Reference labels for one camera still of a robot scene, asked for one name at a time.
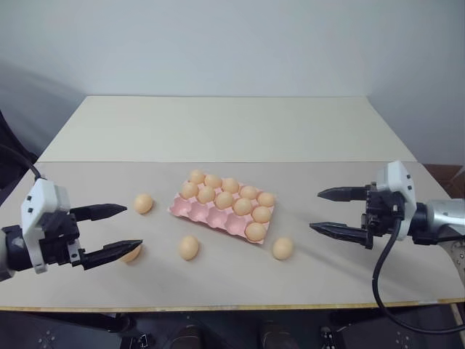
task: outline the egg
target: egg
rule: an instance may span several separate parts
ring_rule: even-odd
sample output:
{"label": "egg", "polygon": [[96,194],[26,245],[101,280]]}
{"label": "egg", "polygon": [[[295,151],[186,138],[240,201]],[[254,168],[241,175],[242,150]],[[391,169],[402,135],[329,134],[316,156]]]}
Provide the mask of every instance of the egg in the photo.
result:
{"label": "egg", "polygon": [[217,198],[215,199],[215,205],[219,209],[226,209],[228,207],[231,207],[233,205],[233,202],[234,202],[233,195],[228,191],[219,193],[217,195]]}
{"label": "egg", "polygon": [[247,239],[249,239],[250,241],[263,240],[266,233],[267,233],[267,230],[265,229],[263,224],[253,222],[247,225],[246,236],[247,236]]}
{"label": "egg", "polygon": [[183,260],[191,260],[197,255],[198,249],[199,243],[197,238],[195,236],[188,235],[182,238],[179,243],[178,252]]}
{"label": "egg", "polygon": [[123,257],[121,257],[120,261],[125,262],[125,263],[132,262],[133,260],[137,258],[141,249],[142,249],[142,245],[139,245],[138,247],[130,251],[130,253],[126,253]]}
{"label": "egg", "polygon": [[252,187],[251,185],[246,185],[245,187],[242,187],[239,195],[241,198],[249,198],[253,200],[256,198],[257,193],[258,192],[256,188]]}
{"label": "egg", "polygon": [[271,211],[265,206],[258,206],[252,212],[252,217],[255,222],[266,223],[270,221]]}
{"label": "egg", "polygon": [[294,252],[294,243],[290,238],[279,238],[273,244],[273,257],[277,260],[286,260]]}
{"label": "egg", "polygon": [[212,188],[219,188],[221,187],[222,181],[221,178],[215,176],[214,174],[208,174],[205,176],[205,180],[203,181],[205,185],[212,187]]}
{"label": "egg", "polygon": [[238,216],[245,216],[251,212],[252,203],[247,198],[240,198],[234,203],[232,209]]}
{"label": "egg", "polygon": [[193,182],[184,183],[181,188],[181,196],[183,198],[192,198],[193,196],[197,196],[198,194],[198,186]]}
{"label": "egg", "polygon": [[205,174],[199,170],[199,169],[194,169],[190,173],[189,181],[195,184],[201,184],[205,180]]}
{"label": "egg", "polygon": [[199,200],[201,204],[206,204],[207,202],[213,201],[215,195],[215,190],[212,187],[203,187],[198,191],[197,200]]}
{"label": "egg", "polygon": [[261,206],[271,207],[275,204],[275,196],[270,193],[260,193],[257,201]]}
{"label": "egg", "polygon": [[230,193],[237,193],[239,191],[239,183],[234,178],[225,178],[223,179],[221,189]]}
{"label": "egg", "polygon": [[150,211],[153,206],[153,199],[148,194],[139,194],[134,200],[134,209],[137,213],[144,214]]}

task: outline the black cable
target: black cable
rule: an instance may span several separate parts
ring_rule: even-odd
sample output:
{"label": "black cable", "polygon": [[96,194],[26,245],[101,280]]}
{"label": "black cable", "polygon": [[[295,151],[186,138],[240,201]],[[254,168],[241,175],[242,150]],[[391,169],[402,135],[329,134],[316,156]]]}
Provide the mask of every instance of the black cable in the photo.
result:
{"label": "black cable", "polygon": [[403,321],[401,321],[397,316],[395,316],[393,313],[391,313],[383,304],[380,296],[379,296],[379,290],[378,290],[378,279],[379,279],[379,273],[381,272],[381,268],[384,264],[384,261],[387,258],[387,255],[391,252],[392,247],[394,246],[394,242],[396,241],[398,235],[399,235],[399,230],[400,230],[400,223],[402,222],[401,219],[396,219],[394,222],[394,230],[392,231],[391,238],[389,239],[388,243],[383,249],[383,252],[379,256],[378,262],[376,262],[375,270],[373,271],[373,278],[371,279],[371,287],[373,289],[373,295],[375,296],[376,303],[379,306],[379,309],[381,309],[381,312],[383,312],[384,315],[386,315],[388,318],[390,318],[392,321],[394,321],[397,325],[405,327],[406,329],[409,329],[414,332],[422,333],[422,334],[452,334],[456,332],[460,332],[465,330],[465,324],[456,326],[456,327],[451,327],[448,329],[420,329],[418,327],[411,326]]}
{"label": "black cable", "polygon": [[25,156],[21,155],[17,151],[14,151],[13,149],[8,148],[7,146],[2,145],[2,144],[0,144],[0,151],[6,152],[11,159],[29,168],[32,171],[32,173],[34,173],[34,176],[35,176],[34,180],[38,180],[39,178],[42,178],[41,173],[37,170],[37,168],[35,168],[33,163],[30,162],[29,159],[26,158]]}

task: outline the table edge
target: table edge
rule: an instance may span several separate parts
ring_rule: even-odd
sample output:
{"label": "table edge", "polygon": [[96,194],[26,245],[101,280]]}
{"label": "table edge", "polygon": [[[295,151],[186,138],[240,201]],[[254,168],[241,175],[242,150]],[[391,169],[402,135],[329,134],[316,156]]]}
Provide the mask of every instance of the table edge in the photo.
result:
{"label": "table edge", "polygon": [[[434,301],[388,302],[387,307],[411,307],[421,305],[451,304],[465,302],[464,298],[445,298]],[[377,308],[376,303],[334,303],[334,304],[277,304],[277,305],[199,305],[173,307],[139,308],[41,308],[41,307],[0,307],[0,310],[48,312],[48,313],[156,313],[175,311],[231,311],[231,310],[321,310],[321,309],[362,309]]]}

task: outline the floor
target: floor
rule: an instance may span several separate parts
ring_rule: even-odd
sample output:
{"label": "floor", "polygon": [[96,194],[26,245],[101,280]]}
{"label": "floor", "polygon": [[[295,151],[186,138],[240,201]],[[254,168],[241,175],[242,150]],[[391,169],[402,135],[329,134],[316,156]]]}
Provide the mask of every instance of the floor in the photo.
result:
{"label": "floor", "polygon": [[[406,331],[385,318],[377,318],[377,310],[276,310],[197,313],[138,313],[133,314],[137,325],[124,334],[108,333],[51,321],[24,313],[0,312],[0,348],[24,349],[97,349],[120,348],[123,336],[150,333],[153,349],[169,349],[174,335],[188,324],[202,328],[207,348],[255,349],[260,324],[275,321],[284,325],[301,348],[322,348],[321,326],[340,329],[344,346],[334,349],[397,348],[397,349],[462,349],[458,334],[423,336]],[[450,307],[417,308],[400,315],[416,326],[454,326]]]}

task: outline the egg carton cup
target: egg carton cup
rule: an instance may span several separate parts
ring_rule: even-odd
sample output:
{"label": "egg carton cup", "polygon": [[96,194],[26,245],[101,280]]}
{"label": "egg carton cup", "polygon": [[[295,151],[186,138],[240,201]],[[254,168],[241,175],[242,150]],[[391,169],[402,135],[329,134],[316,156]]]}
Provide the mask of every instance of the egg carton cup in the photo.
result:
{"label": "egg carton cup", "polygon": [[[239,183],[239,192],[243,186],[245,185],[242,183]],[[199,190],[203,187],[205,187],[203,183],[198,184]],[[222,191],[223,190],[221,188],[215,188],[215,197]],[[239,192],[232,194],[232,197],[234,198],[234,202],[238,198],[240,198]],[[260,193],[263,192],[263,190],[257,189],[257,192],[258,194],[256,197],[258,198],[258,196],[260,195]],[[251,210],[251,213],[252,213],[254,209],[260,205],[258,201],[256,200],[256,198],[252,199],[251,203],[252,203],[252,210]],[[261,223],[263,224],[267,232],[268,232],[268,227],[270,226],[270,221],[272,218],[272,213],[273,213],[274,208],[275,208],[274,205],[271,207],[268,207],[268,209],[271,211],[270,220],[266,223]],[[193,222],[201,222],[201,223],[207,224],[210,228],[224,230],[230,235],[240,236],[242,238],[245,238],[245,240],[253,244],[263,244],[264,239],[267,236],[267,234],[265,234],[264,238],[258,241],[252,241],[247,238],[247,235],[246,235],[247,225],[254,222],[254,219],[251,213],[246,214],[244,216],[239,216],[238,214],[234,213],[234,210],[232,207],[228,207],[226,209],[219,209],[213,201],[207,202],[206,204],[202,204],[201,202],[197,200],[195,196],[192,198],[186,199],[186,198],[181,197],[180,194],[178,193],[174,197],[173,203],[168,208],[168,211],[174,216],[186,217]]]}

